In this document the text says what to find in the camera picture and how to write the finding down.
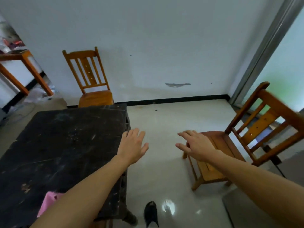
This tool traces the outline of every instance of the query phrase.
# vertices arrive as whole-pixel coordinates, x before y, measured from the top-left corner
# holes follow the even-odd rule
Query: black table
[[[0,227],[31,225],[46,192],[65,193],[108,163],[130,129],[124,104],[36,113],[0,159]],[[127,172],[96,221],[137,219],[126,207]]]

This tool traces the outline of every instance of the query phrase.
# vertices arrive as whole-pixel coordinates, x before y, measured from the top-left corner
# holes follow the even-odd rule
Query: chair backrest
[[[299,113],[296,113],[287,107],[271,93],[266,91],[265,89],[269,86],[269,84],[269,82],[262,82],[256,88],[256,90],[252,93],[244,106],[240,109],[240,111],[237,113],[235,118],[225,130],[225,133],[227,134],[230,134],[231,131],[235,134],[246,152],[253,160],[253,165],[256,166],[260,166],[264,162],[268,161],[271,157],[279,154],[283,150],[287,149],[288,147],[304,138],[304,118]],[[234,127],[258,98],[262,100],[262,103],[257,107],[255,111],[253,111],[247,121],[238,130],[236,130]],[[241,137],[240,133],[244,130],[245,127],[249,125],[249,123],[266,105],[268,105],[270,109],[256,122],[254,122],[253,125],[248,128],[248,131]],[[284,118],[285,121],[250,149],[248,147],[248,144],[280,116]],[[297,132],[291,137],[287,138],[285,141],[281,142],[279,145],[273,147],[266,154],[262,155],[259,158],[256,158],[253,152],[268,142],[270,139],[272,139],[275,135],[280,133],[282,130],[284,130],[287,126],[294,127]]]
[[[65,50],[62,51],[63,53],[63,56],[65,57],[74,77],[76,78],[76,81],[82,91],[82,93],[85,94],[85,89],[86,88],[92,88],[92,87],[97,87],[97,86],[107,86],[108,90],[110,90],[109,88],[109,85],[108,85],[108,81],[107,81],[107,78],[105,76],[105,71],[103,69],[103,66],[102,66],[102,63],[101,63],[101,59],[100,59],[100,56],[99,56],[99,53],[98,53],[98,50],[97,50],[97,47],[95,46],[95,50],[84,50],[84,51],[75,51],[75,52],[71,52],[71,53],[67,53]],[[102,71],[102,74],[103,74],[103,77],[104,77],[104,83],[101,82],[100,80],[100,76],[99,76],[99,73],[97,71],[97,68],[96,68],[96,65],[95,65],[95,62],[94,62],[94,59],[93,57],[97,57],[98,59],[98,62],[99,62],[99,65],[100,65],[100,68],[101,68],[101,71]],[[98,79],[98,82],[97,83],[97,80],[92,72],[92,69],[91,69],[91,66],[90,66],[90,63],[88,61],[88,58],[91,59],[91,62],[92,62],[92,65],[93,65],[93,68],[95,70],[95,73],[96,73],[96,76],[97,76],[97,79]],[[85,74],[80,66],[80,63],[78,61],[78,59],[80,60],[81,64],[82,64],[82,67],[83,69],[85,70],[85,74],[86,74],[86,77],[85,77]],[[83,78],[83,81],[86,85],[82,85],[75,69],[74,69],[74,66],[71,62],[71,60],[75,60],[76,64],[77,64],[77,67],[81,73],[81,76]]]

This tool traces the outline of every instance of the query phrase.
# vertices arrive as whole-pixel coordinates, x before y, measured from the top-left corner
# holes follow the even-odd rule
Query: peeling paint
[[[190,83],[181,83],[181,84],[165,83],[165,84],[169,87],[175,87],[175,88],[191,85]]]

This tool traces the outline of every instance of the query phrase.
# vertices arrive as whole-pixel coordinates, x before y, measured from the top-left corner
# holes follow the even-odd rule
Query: door frame
[[[304,0],[284,0],[229,103],[241,105],[268,60],[304,7]]]

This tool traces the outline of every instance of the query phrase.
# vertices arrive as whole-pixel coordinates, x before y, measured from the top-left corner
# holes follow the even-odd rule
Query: forearm
[[[115,156],[109,163],[66,192],[31,227],[88,227],[127,167],[126,161]]]
[[[304,226],[303,187],[222,152],[217,152],[208,162],[283,225]]]

